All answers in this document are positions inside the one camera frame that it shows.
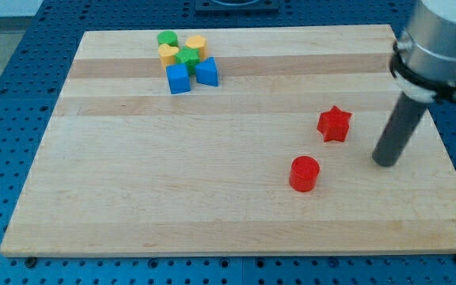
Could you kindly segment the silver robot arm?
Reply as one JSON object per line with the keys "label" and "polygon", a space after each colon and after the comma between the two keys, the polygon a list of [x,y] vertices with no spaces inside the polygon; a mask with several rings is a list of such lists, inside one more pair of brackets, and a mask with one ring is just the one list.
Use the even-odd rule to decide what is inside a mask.
{"label": "silver robot arm", "polygon": [[456,104],[456,0],[418,0],[393,44],[389,71],[401,89],[372,153],[395,165],[428,106]]}

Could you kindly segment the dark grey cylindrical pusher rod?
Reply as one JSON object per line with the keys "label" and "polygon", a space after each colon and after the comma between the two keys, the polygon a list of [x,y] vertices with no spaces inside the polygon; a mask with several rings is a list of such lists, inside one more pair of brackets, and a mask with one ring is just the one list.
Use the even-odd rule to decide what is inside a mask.
{"label": "dark grey cylindrical pusher rod", "polygon": [[383,167],[397,163],[427,108],[427,103],[401,93],[372,153],[375,163]]}

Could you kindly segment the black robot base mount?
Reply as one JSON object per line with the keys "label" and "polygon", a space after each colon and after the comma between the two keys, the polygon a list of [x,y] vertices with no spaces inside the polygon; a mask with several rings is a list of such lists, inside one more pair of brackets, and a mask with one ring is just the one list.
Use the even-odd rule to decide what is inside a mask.
{"label": "black robot base mount", "polygon": [[197,13],[214,12],[275,12],[280,0],[194,0]]}

